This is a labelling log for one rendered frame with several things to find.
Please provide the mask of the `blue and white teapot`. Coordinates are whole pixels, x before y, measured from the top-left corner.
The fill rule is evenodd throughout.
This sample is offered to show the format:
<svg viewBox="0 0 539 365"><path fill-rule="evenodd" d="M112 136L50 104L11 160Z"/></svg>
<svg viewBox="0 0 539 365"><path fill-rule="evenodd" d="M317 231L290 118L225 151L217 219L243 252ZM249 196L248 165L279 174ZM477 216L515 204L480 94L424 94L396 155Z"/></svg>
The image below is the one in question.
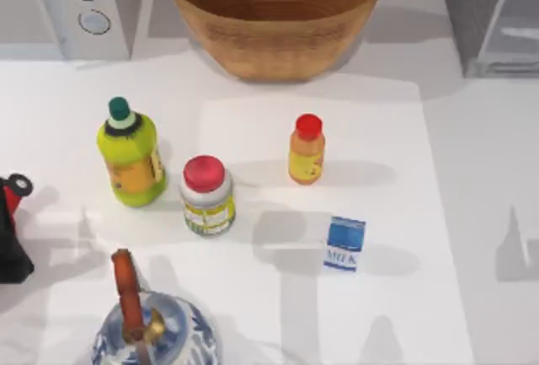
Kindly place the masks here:
<svg viewBox="0 0 539 365"><path fill-rule="evenodd" d="M91 365L224 365L216 333L197 306L143 288L128 249L111 260L118 302L95 336Z"/></svg>

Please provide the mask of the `green bottle with green cap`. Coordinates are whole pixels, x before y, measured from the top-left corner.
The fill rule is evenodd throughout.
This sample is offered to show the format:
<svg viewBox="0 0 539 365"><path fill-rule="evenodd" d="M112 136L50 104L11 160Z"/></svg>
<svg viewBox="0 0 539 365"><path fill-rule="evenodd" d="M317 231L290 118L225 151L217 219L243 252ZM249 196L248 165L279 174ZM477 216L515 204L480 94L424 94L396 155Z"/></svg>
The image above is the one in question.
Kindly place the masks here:
<svg viewBox="0 0 539 365"><path fill-rule="evenodd" d="M116 198L128 207L144 207L166 189L167 174L153 120L133 110L123 97L108 103L109 116L97 133L97 145Z"/></svg>

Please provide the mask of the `red and black object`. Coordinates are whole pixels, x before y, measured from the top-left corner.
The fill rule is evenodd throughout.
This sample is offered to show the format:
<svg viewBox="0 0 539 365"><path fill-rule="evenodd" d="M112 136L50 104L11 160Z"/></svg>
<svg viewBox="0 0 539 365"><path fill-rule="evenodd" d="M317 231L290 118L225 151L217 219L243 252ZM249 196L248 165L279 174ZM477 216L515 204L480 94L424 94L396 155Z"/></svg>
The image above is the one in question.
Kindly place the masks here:
<svg viewBox="0 0 539 365"><path fill-rule="evenodd" d="M12 173L8 178L0 177L0 186L6 196L9 216L14 223L14 214L20 202L34 190L33 183L23 174Z"/></svg>

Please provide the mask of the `brown woven basket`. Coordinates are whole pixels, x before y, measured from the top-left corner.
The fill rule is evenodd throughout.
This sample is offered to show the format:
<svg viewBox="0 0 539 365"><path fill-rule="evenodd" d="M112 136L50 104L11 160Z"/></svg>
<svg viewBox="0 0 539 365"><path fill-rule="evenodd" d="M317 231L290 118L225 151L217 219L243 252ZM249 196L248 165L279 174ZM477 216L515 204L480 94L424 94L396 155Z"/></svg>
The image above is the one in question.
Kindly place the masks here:
<svg viewBox="0 0 539 365"><path fill-rule="evenodd" d="M247 81L306 81L351 47L378 0L174 0L202 48Z"/></svg>

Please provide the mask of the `orange bottle with red cap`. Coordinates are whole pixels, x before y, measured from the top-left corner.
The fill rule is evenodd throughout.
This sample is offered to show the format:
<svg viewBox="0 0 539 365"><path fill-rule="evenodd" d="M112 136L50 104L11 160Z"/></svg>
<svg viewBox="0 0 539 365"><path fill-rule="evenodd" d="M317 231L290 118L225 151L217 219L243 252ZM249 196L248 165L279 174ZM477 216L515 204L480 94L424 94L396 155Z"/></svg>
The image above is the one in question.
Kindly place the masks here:
<svg viewBox="0 0 539 365"><path fill-rule="evenodd" d="M303 114L296 119L290 138L288 173L298 184L310 185L323 174L325 153L323 121L314 114Z"/></svg>

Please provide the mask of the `pale microwave oven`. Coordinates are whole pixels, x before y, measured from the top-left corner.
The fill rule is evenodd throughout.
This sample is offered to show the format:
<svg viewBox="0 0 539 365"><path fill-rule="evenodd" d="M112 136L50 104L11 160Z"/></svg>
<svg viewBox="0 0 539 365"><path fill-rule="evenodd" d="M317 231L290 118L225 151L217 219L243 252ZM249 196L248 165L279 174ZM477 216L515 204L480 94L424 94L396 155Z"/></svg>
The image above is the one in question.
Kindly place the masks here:
<svg viewBox="0 0 539 365"><path fill-rule="evenodd" d="M131 57L142 0L0 0L0 60L119 61ZM81 29L91 9L111 22L104 35Z"/></svg>

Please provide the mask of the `blue and white milk carton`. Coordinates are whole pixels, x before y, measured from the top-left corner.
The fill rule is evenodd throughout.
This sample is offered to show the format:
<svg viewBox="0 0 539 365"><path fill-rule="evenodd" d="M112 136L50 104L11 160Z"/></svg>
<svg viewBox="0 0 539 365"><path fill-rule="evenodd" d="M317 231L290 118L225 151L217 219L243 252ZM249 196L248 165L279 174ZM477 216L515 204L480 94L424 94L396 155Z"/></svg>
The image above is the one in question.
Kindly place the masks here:
<svg viewBox="0 0 539 365"><path fill-rule="evenodd" d="M339 271L356 272L363 250L366 223L347 217L331 217L323 265Z"/></svg>

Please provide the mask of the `round microwave knob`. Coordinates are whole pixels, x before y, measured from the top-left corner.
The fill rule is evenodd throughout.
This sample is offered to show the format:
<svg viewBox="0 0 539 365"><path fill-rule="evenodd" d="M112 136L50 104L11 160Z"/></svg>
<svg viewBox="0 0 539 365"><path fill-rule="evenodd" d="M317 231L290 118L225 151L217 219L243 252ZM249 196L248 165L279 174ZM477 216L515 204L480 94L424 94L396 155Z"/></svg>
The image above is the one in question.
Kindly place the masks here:
<svg viewBox="0 0 539 365"><path fill-rule="evenodd" d="M95 9L80 13L78 23L82 30L91 35L104 35L111 28L109 17Z"/></svg>

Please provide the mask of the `jar with red lid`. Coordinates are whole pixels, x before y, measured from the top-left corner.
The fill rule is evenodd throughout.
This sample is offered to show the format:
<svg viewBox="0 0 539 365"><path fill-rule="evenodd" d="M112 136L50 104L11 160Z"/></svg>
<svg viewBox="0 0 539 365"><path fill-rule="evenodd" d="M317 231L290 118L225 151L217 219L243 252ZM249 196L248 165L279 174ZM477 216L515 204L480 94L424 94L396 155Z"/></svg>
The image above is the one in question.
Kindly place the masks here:
<svg viewBox="0 0 539 365"><path fill-rule="evenodd" d="M184 166L179 182L188 228L201 237L225 233L236 217L233 180L219 158L198 155Z"/></svg>

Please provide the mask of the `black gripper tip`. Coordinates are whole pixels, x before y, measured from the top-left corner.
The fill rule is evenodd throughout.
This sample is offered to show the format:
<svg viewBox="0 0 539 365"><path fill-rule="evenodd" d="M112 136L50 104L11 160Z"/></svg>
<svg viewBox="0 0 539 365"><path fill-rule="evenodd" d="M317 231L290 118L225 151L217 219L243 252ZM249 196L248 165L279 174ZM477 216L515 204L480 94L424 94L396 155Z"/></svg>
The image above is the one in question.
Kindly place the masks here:
<svg viewBox="0 0 539 365"><path fill-rule="evenodd" d="M0 284L20 284L35 270L18 241L4 203L0 203Z"/></svg>

